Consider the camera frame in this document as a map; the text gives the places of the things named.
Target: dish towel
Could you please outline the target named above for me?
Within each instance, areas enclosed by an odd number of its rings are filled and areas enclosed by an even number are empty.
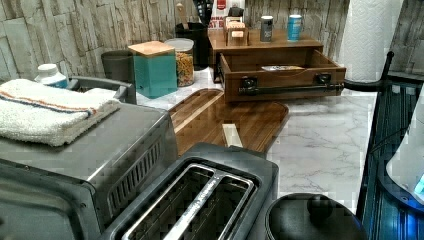
[[[110,96],[11,80],[0,85],[0,136],[61,146],[116,111],[119,104]]]

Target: kitchen counter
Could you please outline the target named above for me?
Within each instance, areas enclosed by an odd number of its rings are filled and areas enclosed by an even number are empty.
[[[195,83],[157,99],[137,94],[137,103],[170,109],[214,84],[209,69]],[[341,96],[284,101],[289,118],[267,153],[279,168],[279,197],[322,193],[356,212],[376,93],[345,89]]]

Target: can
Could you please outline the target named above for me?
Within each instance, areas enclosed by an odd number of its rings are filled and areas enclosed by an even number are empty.
[[[298,41],[300,37],[300,30],[302,26],[302,16],[290,15],[287,26],[287,40]]]
[[[261,42],[271,42],[272,20],[272,16],[261,17]]]

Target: wooden lid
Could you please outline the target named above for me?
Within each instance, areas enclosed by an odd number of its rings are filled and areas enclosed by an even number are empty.
[[[173,46],[170,46],[168,44],[165,44],[159,41],[151,41],[151,42],[131,45],[128,48],[134,51],[136,54],[141,54],[146,57],[153,57],[153,56],[175,51],[175,48]]]

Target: cutting board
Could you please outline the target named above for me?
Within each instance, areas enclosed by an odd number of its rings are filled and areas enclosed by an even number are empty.
[[[218,89],[199,90],[169,110],[181,156],[197,142],[226,146],[222,124],[236,125],[243,148],[266,152],[288,119],[271,101],[225,103]]]

